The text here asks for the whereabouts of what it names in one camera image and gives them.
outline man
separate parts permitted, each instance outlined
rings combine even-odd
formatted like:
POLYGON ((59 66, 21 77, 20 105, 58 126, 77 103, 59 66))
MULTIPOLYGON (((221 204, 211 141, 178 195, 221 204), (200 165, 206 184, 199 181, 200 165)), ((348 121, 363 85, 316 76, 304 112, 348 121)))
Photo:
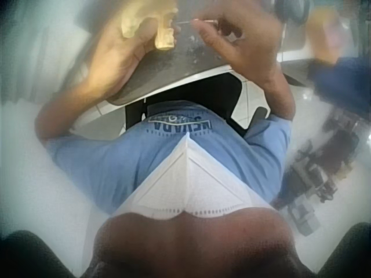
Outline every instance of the man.
POLYGON ((73 122, 114 95, 153 48, 152 20, 123 40, 114 18, 88 78, 49 103, 36 121, 55 163, 114 215, 98 232, 84 277, 310 275, 290 228, 268 205, 280 190, 295 115, 276 62, 281 24, 258 2, 233 0, 215 4, 192 26, 264 90, 271 115, 242 138, 216 113, 179 100, 149 106, 147 119, 113 142, 68 135, 73 122), (221 32, 205 19, 218 19, 221 32), (222 35, 231 32, 245 37, 230 43, 222 35))

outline blue object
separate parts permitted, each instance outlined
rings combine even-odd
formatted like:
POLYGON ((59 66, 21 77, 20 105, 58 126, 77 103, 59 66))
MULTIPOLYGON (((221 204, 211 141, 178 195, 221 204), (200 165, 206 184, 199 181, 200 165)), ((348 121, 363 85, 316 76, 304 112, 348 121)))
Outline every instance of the blue object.
POLYGON ((79 136, 50 140, 53 161, 106 213, 114 213, 170 155, 184 135, 271 202, 281 188, 291 122, 270 116, 245 138, 206 108, 186 101, 159 103, 148 118, 115 141, 79 136))
POLYGON ((308 77, 324 101, 369 119, 371 68, 366 58, 341 58, 334 66, 314 62, 308 77))

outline face mask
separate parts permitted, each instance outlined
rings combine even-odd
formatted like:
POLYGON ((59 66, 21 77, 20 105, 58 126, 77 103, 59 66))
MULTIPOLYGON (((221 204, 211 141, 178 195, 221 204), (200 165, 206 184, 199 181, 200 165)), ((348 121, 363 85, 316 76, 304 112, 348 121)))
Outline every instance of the face mask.
POLYGON ((115 215, 213 218, 249 207, 272 208, 187 134, 115 215))

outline shirt sleeve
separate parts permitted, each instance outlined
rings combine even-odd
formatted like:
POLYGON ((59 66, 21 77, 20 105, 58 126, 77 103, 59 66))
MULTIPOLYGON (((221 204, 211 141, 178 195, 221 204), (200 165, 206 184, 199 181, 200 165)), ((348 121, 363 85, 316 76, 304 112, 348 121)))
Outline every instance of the shirt sleeve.
POLYGON ((271 202, 281 190, 292 122, 270 115, 253 125, 245 136, 254 157, 254 176, 262 197, 271 202))
POLYGON ((55 164, 87 197, 106 213, 114 212, 120 179, 118 164, 112 159, 113 143, 66 136, 49 140, 46 149, 55 164))

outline hand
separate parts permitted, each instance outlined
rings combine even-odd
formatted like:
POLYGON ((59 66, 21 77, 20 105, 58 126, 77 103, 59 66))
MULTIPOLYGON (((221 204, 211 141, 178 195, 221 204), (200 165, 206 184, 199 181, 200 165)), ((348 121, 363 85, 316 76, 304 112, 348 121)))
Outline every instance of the hand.
POLYGON ((141 59, 154 46, 157 21, 142 23, 133 38, 124 38, 121 17, 114 17, 103 30, 89 70, 86 83, 99 99, 118 93, 134 73, 141 59))
POLYGON ((265 12, 259 1, 219 1, 199 14, 198 19, 192 21, 192 26, 234 71, 263 90, 271 86, 277 71, 282 24, 265 12), (220 31, 203 21, 210 19, 219 21, 220 31), (223 37, 232 32, 240 38, 233 43, 223 37))

